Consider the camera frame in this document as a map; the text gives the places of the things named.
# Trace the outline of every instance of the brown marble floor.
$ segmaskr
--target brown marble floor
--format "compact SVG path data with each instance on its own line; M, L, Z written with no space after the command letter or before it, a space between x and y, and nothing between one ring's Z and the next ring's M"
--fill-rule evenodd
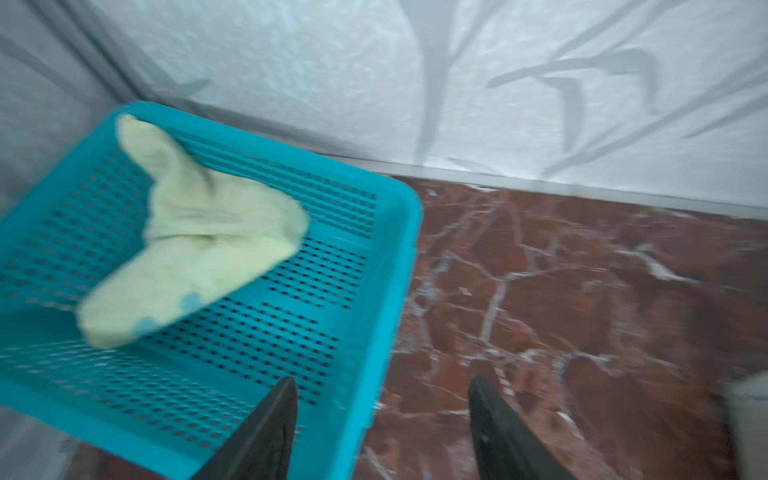
M580 480L736 478L722 393L768 369L768 222L402 180L421 254L355 479L477 478L478 374ZM71 480L134 468L89 455Z

